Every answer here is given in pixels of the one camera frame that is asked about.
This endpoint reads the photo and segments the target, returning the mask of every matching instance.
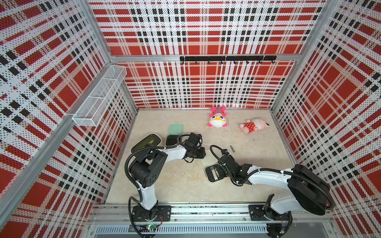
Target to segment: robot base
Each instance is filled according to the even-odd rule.
[[[148,217],[145,215],[145,213],[142,211],[142,208],[140,205],[136,205],[132,209],[132,219],[134,222],[147,222]],[[163,214],[163,221],[169,222],[171,219],[171,206],[158,206],[157,212],[160,212]],[[161,216],[157,215],[152,221],[153,222],[161,222]]]
[[[251,220],[268,220],[264,217],[264,205],[249,205],[249,213]],[[288,213],[283,213],[275,216],[275,220],[283,220],[284,222],[288,221]]]

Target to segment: pink pig plush toy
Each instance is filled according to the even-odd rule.
[[[209,127],[225,127],[227,126],[227,123],[226,123],[226,113],[225,112],[225,107],[221,107],[219,109],[216,109],[215,107],[212,107],[212,113],[209,114],[210,118],[209,118],[209,123],[208,123],[208,126]]]
[[[248,134],[252,131],[262,130],[268,126],[269,124],[267,124],[263,119],[258,119],[258,118],[255,118],[252,121],[247,120],[245,124],[239,125],[242,132],[245,134]]]

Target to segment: marble floor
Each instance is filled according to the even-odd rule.
[[[158,134],[162,138],[160,145],[163,146],[168,135],[168,127],[175,122],[184,125],[183,134],[191,132],[201,134],[202,146],[206,150],[213,144],[228,149],[240,165],[249,163],[275,169],[293,167],[269,111],[227,109],[225,112],[228,126],[217,130],[208,127],[209,109],[140,110],[106,203],[127,204],[130,196],[139,198],[135,186],[127,179],[124,172],[124,165],[131,148],[150,133]],[[239,124],[254,117],[263,118],[269,127],[249,134],[242,133]],[[210,183],[204,169],[206,165],[215,161],[214,158],[207,158],[205,161],[195,159],[193,163],[184,160],[166,163],[155,183],[155,193],[159,202],[260,202],[265,201],[269,194],[283,193],[282,189],[267,185],[236,187],[228,178]]]

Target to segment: white robotic arm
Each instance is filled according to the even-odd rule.
[[[172,161],[172,160],[181,160],[184,158],[187,150],[182,146],[178,145],[175,148],[170,149],[158,149],[161,152],[164,152],[167,154],[167,158],[165,160],[165,163]],[[157,203],[157,198],[155,195],[155,183],[153,183],[151,186],[143,187],[139,181],[137,181],[140,190],[141,190],[141,203],[140,205],[146,209],[151,210]]]
[[[218,157],[212,150],[221,150],[222,157]],[[333,209],[334,202],[329,196],[329,185],[313,174],[310,170],[301,165],[296,165],[293,169],[276,170],[261,169],[250,164],[239,165],[234,158],[218,146],[210,147],[212,154],[218,159],[220,175],[229,177],[234,185],[243,186],[246,184],[264,184],[285,189],[281,196],[270,195],[263,207],[264,215],[268,219],[283,214],[287,211],[295,211],[304,208],[305,210],[323,215],[325,209]],[[128,166],[127,159],[125,170],[126,175],[139,190],[139,206],[146,215],[147,220],[153,220],[157,213],[158,201],[155,195],[155,181],[166,162],[186,157],[203,158],[205,148],[201,147],[201,135],[191,133],[184,142],[172,147],[146,147],[133,153],[135,160]]]
[[[296,200],[288,187],[288,179],[291,175],[279,174],[271,171],[261,171],[257,166],[251,166],[247,173],[250,173],[258,169],[259,172],[251,175],[248,181],[252,184],[264,184],[285,189],[285,193],[282,195],[276,195],[270,203],[270,207],[278,214],[283,214],[287,211],[296,211],[303,209],[303,207]],[[284,171],[292,172],[291,169],[285,169]]]

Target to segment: red plaid pattern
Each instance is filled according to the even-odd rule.
[[[246,107],[269,109],[293,62],[144,62],[126,66],[138,108]]]
[[[381,3],[341,0],[275,110],[300,164],[331,185],[343,237],[379,237]]]
[[[78,1],[0,2],[0,193],[105,65]],[[97,128],[73,127],[0,237],[81,237],[132,120],[118,92]]]
[[[299,53],[325,3],[89,2],[113,55]]]
[[[105,200],[133,116],[119,89],[98,127],[74,126],[0,237],[81,237],[92,206]]]

